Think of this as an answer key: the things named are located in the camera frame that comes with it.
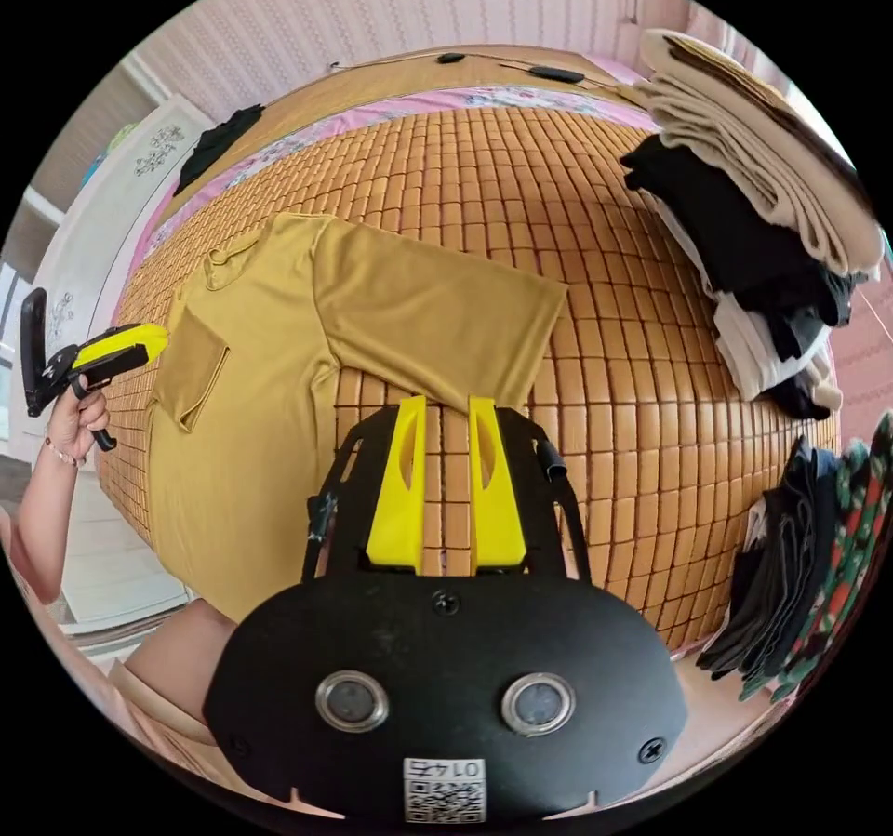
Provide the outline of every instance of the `pink floral bedsheet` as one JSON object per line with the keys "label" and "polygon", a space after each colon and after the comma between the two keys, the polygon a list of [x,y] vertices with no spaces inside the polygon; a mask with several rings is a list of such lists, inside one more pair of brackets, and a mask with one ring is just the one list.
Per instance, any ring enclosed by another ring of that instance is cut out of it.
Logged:
{"label": "pink floral bedsheet", "polygon": [[244,182],[262,169],[302,148],[329,139],[341,133],[364,126],[384,123],[417,113],[455,111],[463,108],[551,108],[573,113],[586,113],[602,120],[611,120],[625,126],[635,126],[649,131],[656,130],[654,123],[642,111],[634,107],[615,104],[612,101],[594,99],[574,92],[555,92],[532,86],[482,86],[478,88],[442,89],[421,92],[398,98],[376,101],[349,111],[319,120],[303,129],[283,136],[266,148],[251,154],[245,160],[212,179],[193,195],[163,225],[155,227],[173,197],[174,186],[149,220],[148,228],[137,242],[127,273],[129,282],[142,262],[152,255],[187,219],[194,216],[205,204],[214,200],[227,189]]}

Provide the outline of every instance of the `screw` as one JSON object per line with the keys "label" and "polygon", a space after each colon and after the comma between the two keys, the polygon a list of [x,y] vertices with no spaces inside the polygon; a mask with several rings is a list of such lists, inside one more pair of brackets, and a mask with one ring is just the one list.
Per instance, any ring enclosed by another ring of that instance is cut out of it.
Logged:
{"label": "screw", "polygon": [[435,591],[431,603],[438,616],[455,616],[459,612],[459,595],[452,591]]}
{"label": "screw", "polygon": [[246,759],[251,754],[251,747],[243,737],[233,734],[230,737],[230,749],[233,755],[240,759]]}
{"label": "screw", "polygon": [[641,764],[653,764],[667,748],[667,741],[662,736],[656,736],[639,750],[639,762]]}

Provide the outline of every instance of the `camera lens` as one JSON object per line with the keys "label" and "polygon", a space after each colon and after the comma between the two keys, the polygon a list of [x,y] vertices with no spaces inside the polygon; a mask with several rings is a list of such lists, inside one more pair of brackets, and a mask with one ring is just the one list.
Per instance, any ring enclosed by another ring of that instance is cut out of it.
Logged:
{"label": "camera lens", "polygon": [[336,671],[316,688],[316,709],[332,727],[362,734],[388,715],[388,697],[381,685],[361,671]]}
{"label": "camera lens", "polygon": [[541,736],[558,730],[574,712],[570,684],[546,672],[525,675],[502,698],[502,719],[522,736]]}

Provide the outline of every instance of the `t-shirt sleeve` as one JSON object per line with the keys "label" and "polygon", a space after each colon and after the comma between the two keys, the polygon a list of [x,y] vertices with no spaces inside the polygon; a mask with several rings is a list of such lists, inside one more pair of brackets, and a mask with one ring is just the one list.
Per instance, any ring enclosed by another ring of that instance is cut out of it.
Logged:
{"label": "t-shirt sleeve", "polygon": [[341,366],[466,411],[469,395],[526,403],[566,287],[333,219],[313,252],[313,293]]}

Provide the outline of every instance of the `hand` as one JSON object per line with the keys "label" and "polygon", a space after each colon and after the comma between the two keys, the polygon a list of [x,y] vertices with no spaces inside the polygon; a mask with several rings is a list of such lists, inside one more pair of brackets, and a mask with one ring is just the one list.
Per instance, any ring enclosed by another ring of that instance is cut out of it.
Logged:
{"label": "hand", "polygon": [[[81,375],[78,380],[86,389],[87,378]],[[79,400],[69,387],[53,406],[47,436],[64,455],[83,461],[95,442],[93,431],[104,430],[108,425],[109,413],[103,392],[92,392],[86,399]]]}

